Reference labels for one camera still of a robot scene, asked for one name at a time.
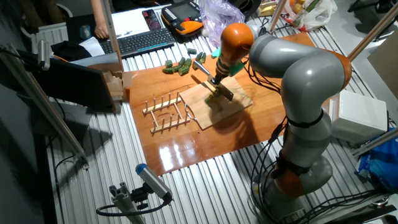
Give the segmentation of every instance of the orange device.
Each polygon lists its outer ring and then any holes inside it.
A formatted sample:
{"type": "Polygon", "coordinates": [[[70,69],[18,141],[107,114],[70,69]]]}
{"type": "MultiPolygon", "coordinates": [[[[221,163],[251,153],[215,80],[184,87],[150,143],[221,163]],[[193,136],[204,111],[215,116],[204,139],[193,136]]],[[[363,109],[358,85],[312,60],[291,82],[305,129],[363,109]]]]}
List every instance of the orange device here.
{"type": "Polygon", "coordinates": [[[203,27],[199,6],[192,1],[182,1],[164,7],[162,20],[174,37],[196,34],[203,27]]]}

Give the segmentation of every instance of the knife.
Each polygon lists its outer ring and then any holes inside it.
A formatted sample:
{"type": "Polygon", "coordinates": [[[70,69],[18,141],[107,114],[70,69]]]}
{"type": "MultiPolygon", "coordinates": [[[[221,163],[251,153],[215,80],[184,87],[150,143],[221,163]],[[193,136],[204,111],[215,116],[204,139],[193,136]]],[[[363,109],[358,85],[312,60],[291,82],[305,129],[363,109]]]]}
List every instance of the knife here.
{"type": "Polygon", "coordinates": [[[194,61],[193,62],[196,67],[198,67],[201,71],[203,71],[204,74],[207,75],[207,81],[212,85],[214,88],[218,88],[220,90],[220,93],[227,98],[227,100],[232,101],[234,98],[234,94],[227,89],[222,83],[215,85],[211,80],[214,79],[214,77],[210,74],[210,72],[199,62],[194,61]]]}

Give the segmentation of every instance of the person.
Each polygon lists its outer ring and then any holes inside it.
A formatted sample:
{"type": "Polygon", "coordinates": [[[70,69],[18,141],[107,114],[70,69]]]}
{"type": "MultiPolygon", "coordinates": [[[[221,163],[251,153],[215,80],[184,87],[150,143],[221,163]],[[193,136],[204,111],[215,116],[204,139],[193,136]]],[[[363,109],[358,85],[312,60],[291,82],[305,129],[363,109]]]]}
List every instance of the person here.
{"type": "MultiPolygon", "coordinates": [[[[101,0],[90,0],[95,19],[95,35],[100,39],[109,38],[108,28],[106,27],[104,13],[102,11],[101,0]]],[[[161,4],[172,4],[172,0],[112,0],[115,12],[123,12],[139,7],[153,7],[161,4]]]]}

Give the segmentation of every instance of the metal rod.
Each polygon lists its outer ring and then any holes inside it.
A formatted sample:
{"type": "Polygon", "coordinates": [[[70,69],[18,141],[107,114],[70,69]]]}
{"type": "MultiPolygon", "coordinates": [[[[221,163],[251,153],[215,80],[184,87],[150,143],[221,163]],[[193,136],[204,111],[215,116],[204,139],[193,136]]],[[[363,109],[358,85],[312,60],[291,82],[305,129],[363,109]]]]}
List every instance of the metal rod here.
{"type": "Polygon", "coordinates": [[[380,20],[380,22],[373,27],[373,29],[367,34],[367,36],[348,55],[348,59],[350,60],[350,62],[352,62],[397,15],[398,4],[395,4],[394,7],[390,9],[390,11],[380,20]]]}
{"type": "Polygon", "coordinates": [[[390,141],[391,139],[394,139],[398,136],[398,128],[394,128],[392,131],[387,132],[386,134],[383,134],[382,136],[378,137],[377,139],[369,142],[368,144],[360,147],[359,149],[355,149],[352,152],[353,156],[360,156],[364,154],[365,152],[368,152],[369,150],[380,146],[381,144],[390,141]]]}
{"type": "Polygon", "coordinates": [[[282,14],[282,11],[284,10],[286,2],[287,2],[287,0],[279,0],[278,4],[276,5],[275,12],[271,18],[271,24],[268,27],[268,30],[270,33],[272,33],[274,31],[274,28],[279,20],[279,16],[282,14]]]}
{"type": "MultiPolygon", "coordinates": [[[[17,50],[12,46],[7,46],[8,51],[19,55],[17,50]]],[[[51,125],[55,128],[58,134],[61,136],[63,141],[66,141],[71,145],[73,152],[80,159],[87,159],[86,152],[76,140],[73,133],[70,131],[68,126],[65,124],[57,110],[49,102],[49,99],[45,95],[43,89],[40,87],[33,74],[27,72],[23,63],[16,57],[0,53],[0,59],[4,62],[7,68],[15,76],[16,80],[25,89],[27,94],[32,98],[37,107],[41,110],[44,116],[48,119],[51,125]]]]}
{"type": "Polygon", "coordinates": [[[112,50],[113,52],[116,52],[116,54],[118,55],[119,64],[121,66],[122,72],[124,72],[118,38],[116,37],[113,20],[112,20],[111,6],[109,5],[108,0],[101,0],[101,5],[102,5],[102,12],[105,18],[106,28],[108,29],[109,39],[111,40],[112,50]]]}

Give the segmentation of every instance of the plastic bag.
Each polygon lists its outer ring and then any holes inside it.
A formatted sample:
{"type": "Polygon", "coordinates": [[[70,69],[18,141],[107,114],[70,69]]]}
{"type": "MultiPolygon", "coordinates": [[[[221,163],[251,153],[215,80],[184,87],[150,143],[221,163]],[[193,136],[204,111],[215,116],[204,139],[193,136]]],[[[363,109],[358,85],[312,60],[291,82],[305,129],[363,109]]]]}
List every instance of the plastic bag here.
{"type": "Polygon", "coordinates": [[[303,4],[304,10],[296,14],[292,10],[293,6],[291,6],[289,2],[290,1],[286,2],[284,8],[285,13],[289,15],[285,17],[285,20],[295,28],[304,32],[327,25],[331,15],[337,11],[337,5],[334,0],[320,0],[310,12],[307,12],[308,7],[313,1],[306,0],[303,4]]]}
{"type": "Polygon", "coordinates": [[[356,173],[398,193],[398,138],[391,139],[367,152],[356,165],[356,173]]]}
{"type": "Polygon", "coordinates": [[[243,23],[245,16],[242,12],[228,1],[202,0],[200,4],[200,16],[203,21],[210,43],[220,47],[221,33],[232,23],[243,23]]]}

